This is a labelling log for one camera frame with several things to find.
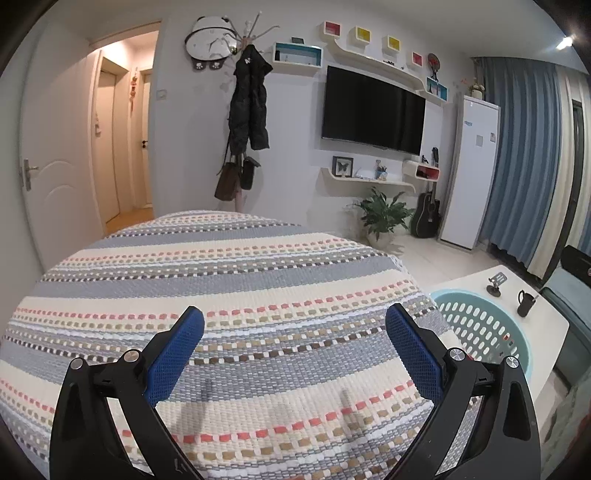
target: basket rim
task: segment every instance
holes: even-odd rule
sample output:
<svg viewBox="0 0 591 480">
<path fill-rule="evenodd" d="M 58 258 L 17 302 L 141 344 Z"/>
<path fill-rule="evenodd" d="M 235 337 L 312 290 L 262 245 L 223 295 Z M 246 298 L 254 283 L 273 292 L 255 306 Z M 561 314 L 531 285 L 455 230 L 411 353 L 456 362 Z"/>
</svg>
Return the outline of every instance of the basket rim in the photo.
<svg viewBox="0 0 591 480">
<path fill-rule="evenodd" d="M 502 306 L 496 304 L 495 302 L 491 301 L 490 299 L 487 299 L 486 297 L 484 297 L 474 291 L 464 290 L 463 288 L 442 288 L 440 290 L 436 290 L 434 292 L 431 292 L 430 296 L 431 296 L 431 299 L 433 300 L 433 302 L 435 302 L 439 297 L 441 297 L 442 295 L 445 295 L 446 293 L 465 293 L 468 295 L 472 295 L 474 297 L 478 297 L 479 299 L 487 301 L 488 303 L 494 305 L 495 308 L 499 309 L 502 313 L 507 315 L 513 321 L 515 327 L 519 330 L 521 336 L 525 340 L 525 347 L 527 348 L 527 353 L 528 353 L 528 362 L 527 362 L 527 368 L 525 369 L 525 377 L 527 380 L 530 380 L 531 379 L 531 370 L 532 370 L 531 366 L 534 362 L 534 355 L 531 351 L 530 341 L 528 340 L 527 335 L 525 334 L 523 329 L 517 323 L 516 318 L 513 317 L 513 315 L 511 315 L 508 311 L 506 311 Z"/>
</svg>

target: panda wall clock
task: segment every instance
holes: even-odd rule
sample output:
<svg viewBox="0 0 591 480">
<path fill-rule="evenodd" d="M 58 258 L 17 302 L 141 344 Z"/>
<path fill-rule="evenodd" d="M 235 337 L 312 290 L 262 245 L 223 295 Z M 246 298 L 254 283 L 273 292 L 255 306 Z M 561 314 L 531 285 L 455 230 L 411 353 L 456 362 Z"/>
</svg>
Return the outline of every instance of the panda wall clock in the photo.
<svg viewBox="0 0 591 480">
<path fill-rule="evenodd" d="M 236 54 L 239 42 L 227 18 L 201 17 L 185 38 L 185 48 L 195 70 L 203 70 L 208 63 L 211 70 L 219 70 L 226 58 Z"/>
</svg>

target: white table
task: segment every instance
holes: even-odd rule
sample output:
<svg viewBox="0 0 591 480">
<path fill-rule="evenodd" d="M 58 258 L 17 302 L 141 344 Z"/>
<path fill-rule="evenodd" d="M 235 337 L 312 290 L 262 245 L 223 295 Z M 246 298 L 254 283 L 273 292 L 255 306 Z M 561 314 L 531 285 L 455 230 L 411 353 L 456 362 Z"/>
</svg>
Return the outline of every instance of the white table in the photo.
<svg viewBox="0 0 591 480">
<path fill-rule="evenodd" d="M 506 275 L 507 281 L 500 286 L 501 296 L 495 298 L 486 291 L 486 286 L 490 285 L 488 279 L 499 272 Z M 535 402 L 556 363 L 569 329 L 568 321 L 543 297 L 538 297 L 527 317 L 520 317 L 517 314 L 519 292 L 524 290 L 534 297 L 538 293 L 503 265 L 440 283 L 430 290 L 434 292 L 443 288 L 459 288 L 478 293 L 513 316 L 530 343 L 531 376 L 528 385 L 531 399 Z"/>
</svg>

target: red decorative fan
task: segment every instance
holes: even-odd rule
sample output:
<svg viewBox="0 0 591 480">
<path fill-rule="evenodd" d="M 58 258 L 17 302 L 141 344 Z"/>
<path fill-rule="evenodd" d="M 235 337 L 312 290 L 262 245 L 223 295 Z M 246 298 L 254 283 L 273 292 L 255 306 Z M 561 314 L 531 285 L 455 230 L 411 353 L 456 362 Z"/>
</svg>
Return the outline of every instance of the red decorative fan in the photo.
<svg viewBox="0 0 591 480">
<path fill-rule="evenodd" d="M 439 80 L 437 80 L 437 72 L 439 71 L 439 68 L 441 68 L 439 59 L 434 53 L 430 53 L 429 55 L 427 55 L 427 61 L 429 63 L 429 66 L 431 67 L 431 70 L 433 71 L 433 75 L 431 75 L 431 78 L 438 82 Z"/>
</svg>

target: guitar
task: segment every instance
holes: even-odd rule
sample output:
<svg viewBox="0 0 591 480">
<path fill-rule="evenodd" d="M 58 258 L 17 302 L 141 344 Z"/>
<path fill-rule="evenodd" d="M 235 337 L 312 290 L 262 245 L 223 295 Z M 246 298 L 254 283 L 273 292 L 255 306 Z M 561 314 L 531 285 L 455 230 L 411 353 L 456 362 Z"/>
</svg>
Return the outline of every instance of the guitar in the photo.
<svg viewBox="0 0 591 480">
<path fill-rule="evenodd" d="M 433 157 L 437 166 L 439 164 L 439 152 L 436 148 L 433 149 Z M 433 182 L 433 188 L 430 192 L 418 196 L 417 210 L 410 223 L 410 232 L 417 238 L 434 237 L 439 230 L 441 224 L 439 207 L 441 202 L 435 198 L 436 190 L 437 182 Z"/>
</svg>

